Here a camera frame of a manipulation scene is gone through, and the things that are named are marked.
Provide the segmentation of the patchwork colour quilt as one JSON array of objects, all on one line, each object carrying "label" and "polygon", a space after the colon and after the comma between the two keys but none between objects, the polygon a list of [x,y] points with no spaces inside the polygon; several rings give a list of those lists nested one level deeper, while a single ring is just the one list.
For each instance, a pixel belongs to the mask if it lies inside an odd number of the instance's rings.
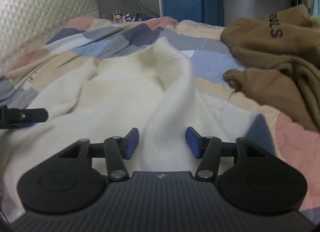
[{"label": "patchwork colour quilt", "polygon": [[45,123],[1,132],[1,215],[24,214],[20,177],[75,141],[139,129],[129,172],[195,171],[185,130],[232,142],[247,137],[308,181],[301,212],[319,222],[319,135],[228,88],[222,74],[238,62],[220,30],[174,26],[168,18],[117,25],[77,17],[43,46],[6,60],[1,102],[45,108]]}]

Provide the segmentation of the small bottles on nightstand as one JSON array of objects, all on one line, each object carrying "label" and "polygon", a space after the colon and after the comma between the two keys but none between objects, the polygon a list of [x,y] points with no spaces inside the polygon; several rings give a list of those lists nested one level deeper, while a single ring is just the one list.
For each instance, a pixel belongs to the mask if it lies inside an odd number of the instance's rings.
[{"label": "small bottles on nightstand", "polygon": [[112,12],[112,20],[116,23],[131,23],[142,21],[140,14],[135,14],[131,16],[129,13],[121,13],[119,10]]}]

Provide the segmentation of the white striped fleece sweater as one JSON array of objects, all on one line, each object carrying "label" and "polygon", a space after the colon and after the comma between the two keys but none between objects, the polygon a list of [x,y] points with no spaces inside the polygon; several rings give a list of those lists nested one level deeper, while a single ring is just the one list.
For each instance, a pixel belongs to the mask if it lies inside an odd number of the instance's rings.
[{"label": "white striped fleece sweater", "polygon": [[139,130],[139,145],[126,163],[134,171],[195,171],[185,142],[191,126],[226,142],[242,137],[257,113],[197,89],[193,51],[178,51],[165,38],[131,55],[86,62],[47,86],[32,101],[45,108],[45,123],[1,137],[7,161],[1,179],[1,215],[24,214],[17,183],[28,170],[79,139],[93,143]]}]

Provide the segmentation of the brown hoodie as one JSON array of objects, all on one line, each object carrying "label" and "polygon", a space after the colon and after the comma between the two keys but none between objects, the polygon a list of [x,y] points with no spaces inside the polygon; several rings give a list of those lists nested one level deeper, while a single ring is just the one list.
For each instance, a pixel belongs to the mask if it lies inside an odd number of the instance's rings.
[{"label": "brown hoodie", "polygon": [[220,38],[245,67],[223,74],[233,89],[319,131],[319,22],[305,5],[236,19]]}]

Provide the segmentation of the beige quilted headboard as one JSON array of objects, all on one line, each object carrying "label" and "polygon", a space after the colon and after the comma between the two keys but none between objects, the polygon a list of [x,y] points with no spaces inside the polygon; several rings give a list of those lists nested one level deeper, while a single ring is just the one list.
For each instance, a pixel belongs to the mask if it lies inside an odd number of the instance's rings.
[{"label": "beige quilted headboard", "polygon": [[7,0],[1,4],[1,73],[30,47],[43,46],[73,18],[99,18],[97,0]]}]

